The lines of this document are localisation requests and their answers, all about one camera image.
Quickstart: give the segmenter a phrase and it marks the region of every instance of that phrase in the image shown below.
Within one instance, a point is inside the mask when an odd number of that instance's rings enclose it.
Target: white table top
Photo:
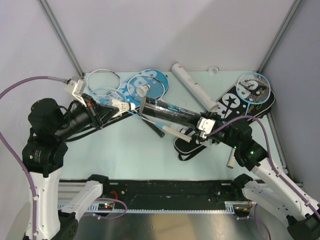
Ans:
[[[210,75],[206,71],[190,72],[215,99],[224,94],[244,73],[246,72],[220,71],[216,75]],[[104,83],[103,87],[114,87],[115,81],[106,85],[106,74],[98,73],[92,81]],[[135,73],[118,74],[121,79],[126,80]],[[204,111],[201,104],[172,72],[164,74],[168,75],[169,90],[163,100],[195,112]],[[281,166],[266,116],[262,123],[269,137],[272,158]],[[250,126],[253,129],[253,138],[266,147],[260,126],[256,122]],[[61,179],[86,179],[91,174],[100,174],[110,179],[131,180],[230,180],[243,173],[257,179],[239,165],[234,169],[226,167],[231,148],[223,143],[212,145],[189,161],[180,161],[174,149],[175,139],[176,137],[169,133],[160,138],[141,119],[128,117],[85,138],[68,143],[69,150],[64,157]]]

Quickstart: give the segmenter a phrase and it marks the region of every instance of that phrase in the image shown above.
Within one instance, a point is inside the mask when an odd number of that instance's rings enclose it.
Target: gray wall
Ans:
[[[295,180],[320,201],[320,1],[306,0],[264,71]]]
[[[76,74],[36,0],[2,0],[0,32],[0,92],[28,77],[69,78]],[[31,105],[45,97],[55,98],[61,105],[69,104],[71,97],[64,93],[64,87],[38,80],[16,88],[0,101],[0,131],[19,156],[29,135]],[[16,216],[24,212],[26,202],[29,202],[26,176],[0,142],[0,239],[6,239]]]

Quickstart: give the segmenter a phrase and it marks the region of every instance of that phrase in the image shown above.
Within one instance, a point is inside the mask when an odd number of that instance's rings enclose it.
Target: shuttlecock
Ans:
[[[119,109],[119,112],[112,116],[113,118],[118,117],[125,112],[133,111],[136,108],[136,105],[132,102],[128,103],[116,99],[111,100],[111,106]]]
[[[136,89],[136,93],[143,98],[147,94],[149,88],[150,85],[138,86]]]

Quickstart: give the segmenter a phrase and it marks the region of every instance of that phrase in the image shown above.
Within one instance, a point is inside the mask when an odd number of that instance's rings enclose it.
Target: shiny metal surface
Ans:
[[[292,240],[271,217],[266,224],[273,240]],[[230,214],[141,214],[113,220],[81,219],[75,240],[260,240],[254,220]]]

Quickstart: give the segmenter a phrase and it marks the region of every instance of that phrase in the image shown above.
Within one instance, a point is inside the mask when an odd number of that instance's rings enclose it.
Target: racket handle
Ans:
[[[183,134],[181,132],[178,132],[178,131],[176,131],[176,130],[168,127],[168,126],[163,126],[162,129],[165,130],[166,132],[168,132],[168,133],[170,133],[172,135],[175,135],[176,137],[186,141],[187,143],[190,143],[190,141],[191,141],[191,137],[190,136],[185,135],[185,134]]]
[[[165,136],[165,133],[163,131],[161,131],[160,128],[158,128],[156,125],[154,125],[153,123],[146,121],[146,118],[144,115],[142,115],[141,113],[138,112],[138,115],[141,117],[141,119],[150,127],[152,128],[153,131],[155,131],[156,134],[159,135],[160,138],[163,138]]]

